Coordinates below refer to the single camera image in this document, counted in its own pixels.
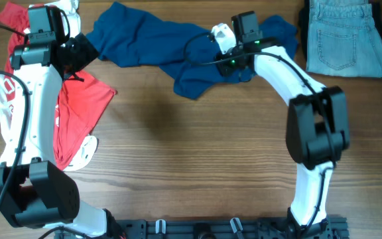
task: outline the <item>wood grain surface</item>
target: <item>wood grain surface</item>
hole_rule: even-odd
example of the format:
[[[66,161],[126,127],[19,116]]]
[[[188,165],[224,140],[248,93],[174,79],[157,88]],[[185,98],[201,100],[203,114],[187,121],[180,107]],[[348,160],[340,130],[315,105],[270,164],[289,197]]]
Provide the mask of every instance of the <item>wood grain surface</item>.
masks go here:
[[[39,0],[17,0],[27,6]],[[5,0],[0,0],[0,11]],[[124,1],[166,21],[207,29],[244,11],[278,14],[297,24],[302,1]],[[111,5],[81,0],[82,31]],[[0,30],[0,69],[10,33]],[[295,60],[305,61],[299,50]],[[118,219],[285,216],[296,165],[285,145],[287,107],[261,78],[216,85],[199,100],[174,94],[157,67],[119,68],[95,60],[86,70],[118,91],[92,132],[91,163],[68,173],[81,198]],[[348,99],[351,147],[334,173],[327,209],[348,218],[351,238],[382,238],[382,79],[312,75],[339,85]],[[0,132],[0,155],[4,148]],[[11,228],[0,238],[38,238],[44,230]]]

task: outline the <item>jeans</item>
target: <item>jeans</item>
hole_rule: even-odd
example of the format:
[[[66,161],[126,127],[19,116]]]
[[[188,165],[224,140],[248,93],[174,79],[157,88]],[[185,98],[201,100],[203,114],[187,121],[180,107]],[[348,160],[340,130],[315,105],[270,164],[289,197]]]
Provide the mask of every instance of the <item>jeans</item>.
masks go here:
[[[382,40],[367,0],[310,0],[306,70],[382,77]]]

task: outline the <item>light blue jeans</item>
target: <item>light blue jeans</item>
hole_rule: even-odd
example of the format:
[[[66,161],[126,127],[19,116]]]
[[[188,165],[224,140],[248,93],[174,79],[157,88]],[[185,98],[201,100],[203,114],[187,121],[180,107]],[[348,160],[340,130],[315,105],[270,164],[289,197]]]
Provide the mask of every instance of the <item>light blue jeans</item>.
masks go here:
[[[306,70],[382,77],[382,40],[367,0],[311,0]]]

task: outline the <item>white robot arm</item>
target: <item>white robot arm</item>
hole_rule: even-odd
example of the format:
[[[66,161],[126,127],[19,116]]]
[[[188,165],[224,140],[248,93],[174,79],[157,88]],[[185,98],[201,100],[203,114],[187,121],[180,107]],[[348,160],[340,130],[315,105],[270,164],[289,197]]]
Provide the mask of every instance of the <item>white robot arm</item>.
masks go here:
[[[38,18],[49,16],[49,12],[51,17],[60,14],[50,7],[29,9],[29,17],[31,12],[33,17]],[[327,227],[325,223],[328,223],[325,202],[332,176],[331,169],[335,167],[336,159],[339,158],[335,155],[339,155],[348,147],[344,94],[337,88],[325,89],[324,85],[309,77],[288,57],[283,47],[275,44],[259,46],[258,39],[261,39],[261,34],[253,32],[254,27],[248,27],[248,24],[252,25],[254,22],[257,26],[254,13],[244,13],[243,16],[245,17],[238,15],[235,20],[233,17],[235,26],[239,25],[234,27],[235,34],[225,24],[213,28],[212,33],[220,46],[220,54],[225,57],[221,62],[229,60],[231,50],[237,49],[239,52],[243,50],[240,47],[245,46],[246,42],[256,42],[258,51],[252,48],[251,53],[246,52],[245,55],[250,57],[245,60],[251,61],[251,67],[256,74],[267,80],[289,106],[286,142],[291,157],[297,163],[296,193],[288,211],[287,228],[274,228],[273,231],[267,232],[260,230],[257,232],[257,237],[263,238],[263,235],[277,233],[282,235],[281,238],[300,239],[322,234]],[[11,65],[15,69],[14,75],[23,80],[29,89],[26,97],[30,98],[31,104],[28,109],[25,108],[25,102],[20,97],[24,92],[16,84],[12,140],[0,158],[0,211],[14,227],[52,228],[52,230],[62,228],[82,238],[126,239],[125,231],[119,225],[120,221],[116,222],[108,210],[94,208],[81,201],[75,182],[54,165],[52,148],[54,109],[57,95],[62,87],[63,75],[66,73],[66,64],[61,63],[65,59],[63,54],[66,53],[68,46],[74,45],[75,48],[82,46],[87,53],[90,52],[89,56],[74,55],[73,59],[77,59],[78,62],[67,62],[68,68],[76,72],[96,58],[97,53],[83,35],[78,35],[75,41],[70,43],[66,39],[61,40],[64,38],[64,31],[62,27],[57,28],[61,24],[60,19],[55,18],[51,21],[50,25],[44,24],[45,21],[31,19],[31,23],[36,23],[31,24],[34,40],[31,39],[30,45],[16,47],[11,58]],[[59,48],[62,43],[66,43],[66,48]],[[76,49],[74,52],[77,54],[81,51]],[[22,129],[20,125],[24,116],[21,112],[24,110],[30,117],[26,127]],[[313,116],[315,111],[321,111],[325,121],[326,118],[330,118],[330,125],[334,130],[329,128],[328,123],[324,125],[316,123]],[[17,149],[16,143],[21,141],[22,133],[25,135],[24,147]],[[19,162],[16,164],[13,159],[19,154]],[[15,173],[14,182],[5,182],[7,173],[9,173],[8,178]],[[32,185],[20,186],[26,178],[30,179]],[[4,196],[5,187],[10,189],[4,192],[7,193]],[[230,224],[238,239],[245,238],[238,218],[233,218]],[[202,226],[200,222],[191,224],[187,222],[185,226],[181,224],[172,230],[166,227],[174,227],[174,224],[166,224],[163,220],[148,227],[147,225],[144,227],[142,221],[139,221],[139,225],[136,238],[142,239],[165,238],[164,234],[169,233],[178,233],[172,238],[182,238],[181,236],[185,234],[189,235],[190,225],[193,225],[194,237],[196,230],[199,231],[197,233],[199,235],[205,234],[205,237],[198,238],[214,235],[210,232],[209,223]],[[221,224],[215,222],[213,225],[213,228],[220,230]],[[230,238],[229,234],[222,233],[221,235]]]

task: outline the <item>black cable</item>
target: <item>black cable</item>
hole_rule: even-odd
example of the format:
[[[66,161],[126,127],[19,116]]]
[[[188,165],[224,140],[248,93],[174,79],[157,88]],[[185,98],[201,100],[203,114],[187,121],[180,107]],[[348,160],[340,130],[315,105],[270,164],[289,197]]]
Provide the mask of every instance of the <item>black cable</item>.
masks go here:
[[[66,13],[63,10],[60,9],[60,11],[64,15],[64,18],[66,19],[66,23],[67,23],[67,35],[65,37],[66,37],[66,41],[68,41],[69,38],[70,38],[70,23],[69,23],[69,19],[67,18],[67,15],[66,15]]]
[[[50,229],[50,230],[48,230],[47,232],[45,232],[42,236],[40,236],[38,239],[44,239],[44,238],[46,238],[49,234],[51,234],[52,232],[55,232],[55,231],[57,231],[57,230],[66,231],[66,232],[75,234],[76,236],[81,236],[82,238],[92,239],[91,237],[89,237],[88,235],[86,235],[86,234],[84,234],[84,233],[76,232],[75,230],[66,228],[66,227],[64,227],[64,226],[57,226],[56,228]]]
[[[238,56],[232,56],[232,57],[229,57],[229,58],[225,58],[225,59],[222,59],[222,60],[215,60],[215,61],[212,61],[212,62],[194,62],[192,60],[190,60],[187,56],[184,56],[184,59],[189,62],[191,65],[194,65],[194,66],[209,66],[209,65],[212,65],[212,64],[218,64],[218,63],[224,63],[224,62],[229,62],[231,60],[235,60],[237,58],[241,58],[243,56],[254,56],[254,55],[258,55],[258,54],[265,54],[266,52],[250,52],[250,53],[243,53],[243,54],[240,54]]]
[[[6,27],[6,26],[4,26],[4,25],[0,25],[0,29],[4,29],[4,30],[7,30],[7,31],[11,31],[12,33],[15,33],[15,34],[17,34],[17,35],[19,35],[19,36],[22,36],[22,37],[25,37],[25,36],[26,36],[26,34],[24,34],[24,33],[20,33],[20,32],[18,32],[18,31],[16,31],[16,30],[11,29],[11,28],[9,28],[9,27]]]
[[[192,41],[194,41],[194,40],[196,40],[197,38],[200,38],[200,37],[202,37],[202,36],[210,36],[210,34],[211,34],[210,32],[200,33],[200,34],[198,34],[198,35],[193,36],[190,40],[188,40],[188,41],[185,43],[184,51],[183,51],[183,55],[184,55],[184,59],[185,59],[187,62],[189,62],[190,64],[193,64],[193,65],[200,66],[198,62],[192,62],[192,61],[187,57],[187,55],[186,55],[186,49],[187,49],[188,45],[189,45]]]
[[[19,85],[21,86],[21,88],[23,89],[23,96],[25,97],[25,111],[23,113],[23,122],[22,122],[22,125],[21,125],[19,143],[17,144],[16,156],[14,158],[13,165],[11,166],[10,173],[8,174],[7,180],[5,181],[5,184],[4,184],[4,186],[2,188],[2,191],[1,191],[1,194],[0,194],[0,209],[1,209],[1,205],[3,203],[5,194],[7,193],[8,188],[11,186],[11,183],[13,182],[14,174],[15,174],[15,169],[17,167],[17,164],[20,161],[21,154],[23,152],[23,146],[24,146],[25,136],[26,136],[25,135],[25,133],[26,133],[26,126],[27,126],[27,122],[28,122],[28,119],[29,119],[29,105],[30,105],[29,96],[30,96],[30,93],[29,93],[29,90],[28,90],[26,84],[20,78],[18,78],[17,76],[15,76],[15,75],[13,75],[11,73],[2,71],[2,70],[0,70],[0,74],[6,75],[8,77],[11,77],[16,82],[18,82]]]

